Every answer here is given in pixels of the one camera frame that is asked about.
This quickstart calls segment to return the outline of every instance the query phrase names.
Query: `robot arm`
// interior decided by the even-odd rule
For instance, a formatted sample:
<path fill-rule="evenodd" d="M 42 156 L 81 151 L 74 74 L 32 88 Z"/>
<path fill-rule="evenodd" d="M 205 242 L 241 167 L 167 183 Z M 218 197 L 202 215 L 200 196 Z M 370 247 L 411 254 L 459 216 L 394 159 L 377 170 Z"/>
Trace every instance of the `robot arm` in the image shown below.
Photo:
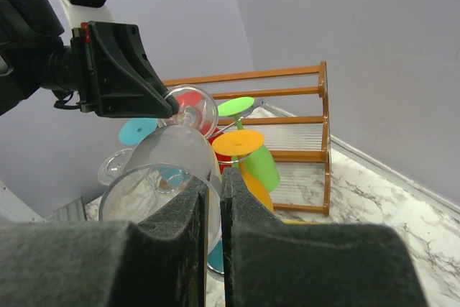
<path fill-rule="evenodd" d="M 0 115 L 38 88 L 59 109 L 105 117 L 169 118 L 173 98 L 150 65 L 133 24 L 111 22 L 106 0 L 60 0 L 72 29 L 70 46 L 48 0 L 0 0 Z M 80 101 L 67 105 L 77 91 Z"/>

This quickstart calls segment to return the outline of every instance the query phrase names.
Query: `plastic wine glass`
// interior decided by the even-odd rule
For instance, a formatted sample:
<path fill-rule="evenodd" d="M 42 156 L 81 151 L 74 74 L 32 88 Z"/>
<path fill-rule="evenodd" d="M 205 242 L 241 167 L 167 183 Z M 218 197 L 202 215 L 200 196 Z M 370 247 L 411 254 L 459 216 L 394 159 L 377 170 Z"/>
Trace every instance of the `plastic wine glass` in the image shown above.
<path fill-rule="evenodd" d="M 174 97 L 179 112 L 169 119 L 158 119 L 158 126 L 182 125 L 198 130 L 205 138 L 210 137 L 219 120 L 213 97 L 196 86 L 181 85 L 170 89 L 164 98 Z"/>
<path fill-rule="evenodd" d="M 252 97 L 234 98 L 218 106 L 218 115 L 224 117 L 233 116 L 236 127 L 242 130 L 244 127 L 241 121 L 241 114 L 250 109 L 254 102 L 255 100 Z M 245 165 L 248 172 L 259 180 L 269 192 L 274 191 L 280 184 L 280 173 L 272 154 L 265 145 L 255 150 L 246 159 Z"/>
<path fill-rule="evenodd" d="M 192 178 L 208 186 L 210 252 L 221 236 L 221 174 L 211 145 L 190 127 L 162 127 L 137 145 L 103 195 L 99 219 L 139 223 L 184 191 Z"/>
<path fill-rule="evenodd" d="M 216 140 L 216 138 L 220 137 L 222 134 L 224 134 L 220 129 L 218 129 L 217 127 L 214 129 L 214 133 L 208 138 L 208 142 L 209 144 L 213 144 L 214 140 Z M 225 156 L 225 155 L 221 155 L 221 154 L 218 154 L 218 153 L 215 153 L 216 154 L 216 158 L 219 162 L 229 162 L 231 161 L 231 157 L 230 156 Z M 227 167 L 231 167 L 230 164 L 225 164 L 225 163 L 219 163 L 218 165 L 219 167 L 219 170 L 221 171 L 221 174 L 224 174 L 224 169 L 227 168 Z"/>
<path fill-rule="evenodd" d="M 99 167 L 98 181 L 102 185 L 110 185 L 121 174 L 124 166 L 131 158 L 134 149 L 126 148 L 115 152 L 104 160 Z"/>
<path fill-rule="evenodd" d="M 208 268 L 220 276 L 224 275 L 224 248 L 222 247 L 222 239 L 217 242 L 217 245 L 208 254 Z"/>
<path fill-rule="evenodd" d="M 118 135 L 120 143 L 125 145 L 138 145 L 146 136 L 156 130 L 158 120 L 155 118 L 130 119 L 120 130 Z"/>
<path fill-rule="evenodd" d="M 216 138 L 213 142 L 213 150 L 220 155 L 237 157 L 241 176 L 248 190 L 267 209 L 274 211 L 268 190 L 247 170 L 245 165 L 245 161 L 264 144 L 264 140 L 262 133 L 250 129 L 242 129 L 223 134 Z"/>

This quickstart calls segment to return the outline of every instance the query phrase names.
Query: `transparent plastic cup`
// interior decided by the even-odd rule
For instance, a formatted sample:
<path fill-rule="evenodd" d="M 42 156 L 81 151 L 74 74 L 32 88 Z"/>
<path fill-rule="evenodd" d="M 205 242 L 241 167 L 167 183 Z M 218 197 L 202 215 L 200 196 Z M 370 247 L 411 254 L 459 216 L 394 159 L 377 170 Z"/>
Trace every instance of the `transparent plastic cup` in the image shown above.
<path fill-rule="evenodd" d="M 183 191 L 192 177 L 209 189 L 210 252 L 221 236 L 221 174 L 211 145 L 189 127 L 162 127 L 139 143 L 120 176 L 103 195 L 99 219 L 139 223 Z"/>

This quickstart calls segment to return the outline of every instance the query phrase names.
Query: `wooden dowel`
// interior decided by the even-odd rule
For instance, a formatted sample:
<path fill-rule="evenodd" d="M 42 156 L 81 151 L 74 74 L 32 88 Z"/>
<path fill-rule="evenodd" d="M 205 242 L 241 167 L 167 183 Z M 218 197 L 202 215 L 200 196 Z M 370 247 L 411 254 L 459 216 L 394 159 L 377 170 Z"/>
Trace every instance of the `wooden dowel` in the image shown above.
<path fill-rule="evenodd" d="M 229 126 L 234 119 L 219 119 L 219 126 Z M 277 118 L 246 118 L 243 125 L 289 125 L 289 124 L 322 124 L 322 116 L 281 116 Z"/>
<path fill-rule="evenodd" d="M 230 73 L 226 75 L 207 75 L 204 77 L 191 77 L 170 79 L 163 81 L 166 86 L 178 86 L 180 84 L 203 84 L 220 83 L 228 81 L 246 81 L 249 79 L 287 77 L 290 75 L 313 75 L 319 73 L 320 66 L 305 66 L 302 68 L 281 68 L 278 70 L 253 71 L 242 73 Z"/>
<path fill-rule="evenodd" d="M 326 61 L 321 61 L 319 65 L 319 75 L 318 75 L 318 88 L 319 96 L 326 96 Z"/>
<path fill-rule="evenodd" d="M 331 156 L 330 152 L 328 152 L 328 157 L 326 161 L 326 168 L 324 173 L 324 215 L 329 215 L 329 209 L 331 207 Z"/>
<path fill-rule="evenodd" d="M 327 118 L 325 117 L 324 125 L 323 125 L 323 136 L 321 138 L 321 151 L 323 152 L 323 155 L 325 155 L 327 152 L 328 140 L 329 140 L 329 122 Z"/>
<path fill-rule="evenodd" d="M 270 150 L 275 162 L 325 163 L 321 151 Z"/>
<path fill-rule="evenodd" d="M 251 97 L 269 97 L 269 96 L 292 96 L 292 95 L 311 95 L 318 93 L 317 86 L 306 86 L 303 88 L 283 88 L 256 91 L 234 91 L 229 93 L 214 93 L 215 100 L 227 100 L 228 98 L 237 98 L 242 96 Z"/>
<path fill-rule="evenodd" d="M 298 221 L 297 219 L 282 219 L 285 224 L 319 224 L 316 222 Z"/>
<path fill-rule="evenodd" d="M 323 213 L 323 207 L 322 206 L 314 206 L 314 205 L 273 203 L 273 207 L 275 208 L 275 210 L 307 211 L 307 212 L 316 212 L 318 214 Z"/>

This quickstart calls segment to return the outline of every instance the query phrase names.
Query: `gray wall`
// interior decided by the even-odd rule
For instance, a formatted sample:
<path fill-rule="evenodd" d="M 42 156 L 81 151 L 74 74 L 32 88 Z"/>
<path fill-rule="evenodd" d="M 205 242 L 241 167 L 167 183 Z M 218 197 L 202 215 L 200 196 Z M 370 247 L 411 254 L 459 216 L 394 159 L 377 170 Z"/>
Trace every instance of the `gray wall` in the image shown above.
<path fill-rule="evenodd" d="M 460 203 L 459 0 L 238 2 L 256 69 L 327 60 L 332 134 Z"/>
<path fill-rule="evenodd" d="M 50 0 L 63 25 L 58 4 Z M 109 0 L 118 22 L 136 23 L 161 78 L 252 70 L 236 0 Z M 68 31 L 64 38 L 68 40 Z M 25 203 L 46 215 L 103 191 L 96 173 L 121 148 L 124 120 L 52 108 L 49 91 L 0 117 L 0 177 Z"/>

